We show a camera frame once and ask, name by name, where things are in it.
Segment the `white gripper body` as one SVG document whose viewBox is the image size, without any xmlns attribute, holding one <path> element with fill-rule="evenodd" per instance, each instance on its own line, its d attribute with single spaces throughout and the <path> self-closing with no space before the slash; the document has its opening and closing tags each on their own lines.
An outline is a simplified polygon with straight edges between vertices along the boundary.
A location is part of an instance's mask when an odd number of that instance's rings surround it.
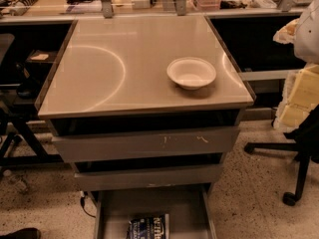
<svg viewBox="0 0 319 239">
<path fill-rule="evenodd" d="M 319 104 L 319 65 L 289 72 L 284 82 L 273 127 L 283 132 L 298 128 Z"/>
</svg>

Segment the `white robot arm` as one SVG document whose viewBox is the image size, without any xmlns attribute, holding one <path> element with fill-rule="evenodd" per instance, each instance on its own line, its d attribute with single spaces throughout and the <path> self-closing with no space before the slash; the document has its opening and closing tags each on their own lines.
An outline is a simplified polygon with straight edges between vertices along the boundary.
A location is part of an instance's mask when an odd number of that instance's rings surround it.
<svg viewBox="0 0 319 239">
<path fill-rule="evenodd" d="M 277 31 L 273 40 L 292 43 L 295 57 L 306 63 L 297 73 L 288 72 L 273 124 L 281 131 L 293 131 L 319 104 L 319 0 Z"/>
</svg>

